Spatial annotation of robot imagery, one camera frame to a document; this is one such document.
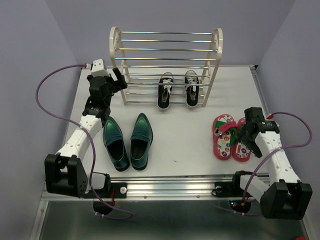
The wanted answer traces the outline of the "pink kids sandal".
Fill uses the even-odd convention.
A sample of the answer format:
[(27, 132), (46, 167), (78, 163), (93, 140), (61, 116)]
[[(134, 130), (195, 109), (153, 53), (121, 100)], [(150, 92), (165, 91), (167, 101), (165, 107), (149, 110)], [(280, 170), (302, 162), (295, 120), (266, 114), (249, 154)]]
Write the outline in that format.
[(213, 154), (226, 161), (231, 157), (232, 147), (236, 141), (237, 123), (229, 114), (217, 116), (212, 124)]
[[(246, 120), (244, 117), (238, 121), (237, 123), (238, 133), (244, 127), (245, 124), (246, 124)], [(238, 162), (247, 162), (250, 159), (251, 151), (243, 143), (236, 140), (232, 147), (231, 155)]]

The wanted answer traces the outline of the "black sneaker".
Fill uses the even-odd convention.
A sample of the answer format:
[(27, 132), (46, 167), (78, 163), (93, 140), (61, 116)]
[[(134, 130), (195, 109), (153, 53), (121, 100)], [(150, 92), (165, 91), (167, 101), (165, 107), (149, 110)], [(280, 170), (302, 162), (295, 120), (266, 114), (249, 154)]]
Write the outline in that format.
[(157, 105), (161, 110), (166, 110), (170, 105), (173, 83), (174, 76), (171, 72), (165, 72), (159, 79)]
[(195, 71), (188, 70), (184, 77), (184, 83), (186, 84), (186, 104), (190, 108), (194, 108), (198, 104), (199, 98), (199, 78)]

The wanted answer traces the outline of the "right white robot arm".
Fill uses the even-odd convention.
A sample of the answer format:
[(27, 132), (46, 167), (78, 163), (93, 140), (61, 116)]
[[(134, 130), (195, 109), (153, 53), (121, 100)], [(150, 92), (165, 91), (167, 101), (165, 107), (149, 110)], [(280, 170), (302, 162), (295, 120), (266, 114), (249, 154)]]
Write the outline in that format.
[(293, 170), (282, 145), (273, 115), (265, 117), (260, 107), (244, 111), (245, 125), (236, 135), (262, 161), (253, 172), (237, 171), (230, 182), (231, 192), (245, 200), (252, 196), (266, 219), (302, 220), (313, 190)]

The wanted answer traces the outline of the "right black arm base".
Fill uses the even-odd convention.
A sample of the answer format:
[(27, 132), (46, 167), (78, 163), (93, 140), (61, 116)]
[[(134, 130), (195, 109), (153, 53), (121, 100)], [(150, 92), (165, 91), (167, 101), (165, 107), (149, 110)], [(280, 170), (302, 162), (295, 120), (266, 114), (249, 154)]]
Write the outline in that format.
[(211, 191), (211, 195), (218, 199), (230, 198), (229, 208), (223, 208), (217, 206), (220, 209), (232, 212), (236, 215), (247, 216), (247, 217), (258, 217), (260, 213), (251, 212), (251, 206), (253, 199), (247, 195), (243, 199), (243, 190), (239, 187), (234, 186), (232, 181), (218, 181), (214, 183), (214, 188)]

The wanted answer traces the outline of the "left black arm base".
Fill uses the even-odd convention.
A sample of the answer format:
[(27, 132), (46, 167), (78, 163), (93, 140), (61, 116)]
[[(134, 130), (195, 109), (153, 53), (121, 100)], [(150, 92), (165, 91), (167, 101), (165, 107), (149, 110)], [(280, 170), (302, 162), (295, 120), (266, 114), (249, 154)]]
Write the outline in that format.
[[(96, 189), (95, 191), (101, 198), (107, 199), (107, 203), (109, 205), (114, 207), (116, 200), (127, 198), (127, 186), (128, 184), (126, 182), (111, 182), (110, 186), (102, 189)], [(113, 209), (101, 203), (91, 190), (88, 193), (85, 193), (83, 198), (85, 200), (95, 199), (92, 204), (93, 210), (99, 214), (108, 215), (113, 211)]]

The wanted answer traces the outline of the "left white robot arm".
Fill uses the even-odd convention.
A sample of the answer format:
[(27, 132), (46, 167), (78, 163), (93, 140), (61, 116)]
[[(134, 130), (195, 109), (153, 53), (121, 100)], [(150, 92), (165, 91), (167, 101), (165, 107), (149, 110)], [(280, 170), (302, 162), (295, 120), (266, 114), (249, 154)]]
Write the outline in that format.
[(87, 173), (83, 158), (93, 144), (94, 137), (107, 123), (111, 113), (111, 99), (115, 93), (128, 87), (120, 70), (113, 68), (98, 73), (94, 70), (87, 77), (89, 97), (76, 129), (67, 142), (55, 154), (48, 154), (44, 160), (46, 190), (81, 198), (93, 186), (93, 173)]

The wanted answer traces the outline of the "cream and chrome shoe shelf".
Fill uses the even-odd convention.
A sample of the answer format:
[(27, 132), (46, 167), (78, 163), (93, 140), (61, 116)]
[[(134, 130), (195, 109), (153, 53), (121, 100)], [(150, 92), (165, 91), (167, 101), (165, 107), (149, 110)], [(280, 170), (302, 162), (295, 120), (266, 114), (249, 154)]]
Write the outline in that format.
[(170, 104), (187, 102), (185, 76), (199, 79), (198, 106), (208, 103), (223, 55), (221, 28), (211, 32), (128, 31), (114, 26), (109, 34), (109, 55), (128, 84), (121, 92), (124, 105), (157, 104), (161, 76), (172, 73)]

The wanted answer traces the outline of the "left green loafer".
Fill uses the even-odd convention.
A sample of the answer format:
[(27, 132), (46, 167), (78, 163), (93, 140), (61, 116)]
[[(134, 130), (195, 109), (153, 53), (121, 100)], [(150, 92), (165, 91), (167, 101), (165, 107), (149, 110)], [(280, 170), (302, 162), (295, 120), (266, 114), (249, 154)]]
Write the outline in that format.
[(118, 172), (127, 170), (130, 166), (130, 161), (123, 134), (120, 126), (111, 116), (108, 117), (103, 127), (102, 140), (114, 168)]

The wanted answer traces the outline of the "green loafer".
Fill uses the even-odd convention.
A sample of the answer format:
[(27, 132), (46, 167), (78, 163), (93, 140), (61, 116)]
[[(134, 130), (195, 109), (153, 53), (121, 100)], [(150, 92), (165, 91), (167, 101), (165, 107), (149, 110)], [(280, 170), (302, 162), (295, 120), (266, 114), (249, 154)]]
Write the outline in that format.
[(108, 117), (103, 127), (102, 140), (114, 168), (118, 172), (127, 170), (130, 166), (130, 161), (123, 134), (120, 126), (111, 116)]
[(140, 113), (130, 138), (130, 161), (137, 171), (142, 171), (147, 167), (153, 136), (153, 130), (147, 116)]

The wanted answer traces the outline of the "right green loafer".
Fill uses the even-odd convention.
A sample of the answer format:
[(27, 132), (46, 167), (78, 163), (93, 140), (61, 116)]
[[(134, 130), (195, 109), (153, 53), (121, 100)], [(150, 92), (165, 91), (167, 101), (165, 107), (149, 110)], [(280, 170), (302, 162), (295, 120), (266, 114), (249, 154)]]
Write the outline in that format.
[(142, 171), (147, 167), (153, 136), (153, 130), (147, 116), (140, 113), (130, 138), (130, 161), (137, 171)]

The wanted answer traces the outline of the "aluminium mounting rail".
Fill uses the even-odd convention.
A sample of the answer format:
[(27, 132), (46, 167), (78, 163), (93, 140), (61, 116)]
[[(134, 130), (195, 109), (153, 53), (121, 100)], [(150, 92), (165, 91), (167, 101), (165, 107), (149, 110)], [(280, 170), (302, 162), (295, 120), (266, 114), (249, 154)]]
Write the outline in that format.
[(178, 201), (219, 199), (211, 195), (215, 182), (233, 182), (232, 177), (156, 177), (106, 179), (98, 174), (92, 179), (95, 190), (110, 187), (111, 182), (127, 183), (125, 199), (116, 201)]

